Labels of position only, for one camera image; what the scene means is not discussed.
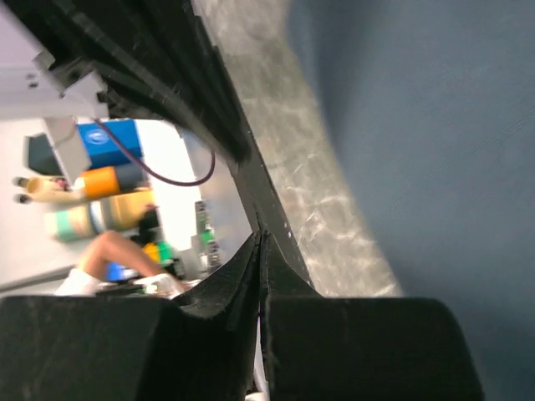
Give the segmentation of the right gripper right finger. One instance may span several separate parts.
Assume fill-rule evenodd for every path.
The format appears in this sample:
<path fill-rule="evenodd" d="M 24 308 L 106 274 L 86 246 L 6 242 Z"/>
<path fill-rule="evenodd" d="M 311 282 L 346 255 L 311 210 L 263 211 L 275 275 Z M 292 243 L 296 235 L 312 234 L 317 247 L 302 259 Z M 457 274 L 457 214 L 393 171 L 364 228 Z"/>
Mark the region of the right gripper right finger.
<path fill-rule="evenodd" d="M 262 335 L 273 400 L 482 400 L 462 331 L 441 302 L 322 297 L 261 242 Z"/>

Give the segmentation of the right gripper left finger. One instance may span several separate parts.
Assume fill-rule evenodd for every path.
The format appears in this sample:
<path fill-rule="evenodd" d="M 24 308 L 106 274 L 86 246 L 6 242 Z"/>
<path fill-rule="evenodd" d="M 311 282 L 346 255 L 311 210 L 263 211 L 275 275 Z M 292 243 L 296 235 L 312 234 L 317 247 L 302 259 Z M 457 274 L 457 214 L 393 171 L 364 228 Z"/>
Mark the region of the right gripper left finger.
<path fill-rule="evenodd" d="M 252 381 L 260 236 L 189 292 L 1 301 L 4 400 L 241 400 Z"/>

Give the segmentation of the blue-grey t-shirt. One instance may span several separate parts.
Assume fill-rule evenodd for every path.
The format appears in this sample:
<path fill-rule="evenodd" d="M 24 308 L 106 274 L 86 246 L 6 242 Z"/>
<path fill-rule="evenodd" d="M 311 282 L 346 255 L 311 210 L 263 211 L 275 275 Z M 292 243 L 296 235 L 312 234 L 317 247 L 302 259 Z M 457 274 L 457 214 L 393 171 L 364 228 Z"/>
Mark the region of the blue-grey t-shirt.
<path fill-rule="evenodd" d="M 453 311 L 487 399 L 533 399 L 533 2 L 294 1 L 288 40 L 403 292 Z"/>

